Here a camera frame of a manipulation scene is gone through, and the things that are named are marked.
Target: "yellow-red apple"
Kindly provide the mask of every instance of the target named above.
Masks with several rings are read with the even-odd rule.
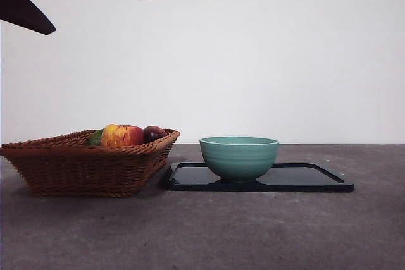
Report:
[[[144,143],[144,132],[138,126],[109,124],[101,135],[102,147],[124,147]]]

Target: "woven basket rim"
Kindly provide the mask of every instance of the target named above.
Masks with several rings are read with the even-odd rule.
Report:
[[[159,139],[156,139],[152,142],[148,142],[145,144],[141,145],[126,145],[126,146],[121,146],[121,147],[101,147],[99,145],[71,145],[71,146],[52,146],[49,144],[41,144],[41,145],[35,145],[33,143],[39,142],[39,141],[46,141],[46,142],[54,142],[57,141],[61,138],[64,137],[71,137],[74,135],[81,135],[84,133],[92,133],[98,129],[88,129],[88,130],[82,130],[82,131],[77,131],[77,132],[72,132],[69,134],[64,134],[64,135],[59,135],[55,137],[47,137],[47,138],[40,138],[40,139],[35,139],[35,140],[26,140],[23,142],[10,142],[8,144],[2,144],[0,147],[0,151],[3,149],[83,149],[83,150],[129,150],[129,149],[136,149],[136,150],[142,150],[147,147],[151,147],[154,145],[157,145],[161,142],[166,141],[167,139],[176,136],[178,137],[180,135],[180,132],[174,129],[170,128],[164,128],[168,134],[164,137],[161,137]]]

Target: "green fruit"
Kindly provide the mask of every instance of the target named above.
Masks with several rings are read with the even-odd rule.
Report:
[[[103,134],[104,129],[94,131],[90,138],[86,141],[86,145],[100,145],[101,134]]]

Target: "bowl rim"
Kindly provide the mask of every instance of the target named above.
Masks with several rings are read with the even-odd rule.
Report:
[[[261,144],[228,144],[228,143],[221,143],[221,142],[212,142],[209,141],[212,138],[220,138],[220,137],[228,137],[228,138],[256,138],[256,139],[265,139],[265,140],[271,140],[271,142],[266,142],[266,143],[261,143]],[[200,139],[200,143],[203,142],[205,144],[213,144],[213,145],[248,145],[248,146],[255,146],[255,145],[277,145],[280,142],[278,142],[277,139],[274,138],[267,138],[267,137],[255,137],[255,136],[237,136],[237,135],[224,135],[224,136],[212,136],[212,137],[204,137]]]

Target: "wicker basket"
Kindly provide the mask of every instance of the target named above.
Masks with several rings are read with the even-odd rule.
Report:
[[[161,169],[179,131],[131,147],[86,146],[95,130],[3,144],[4,156],[39,196],[128,197]]]

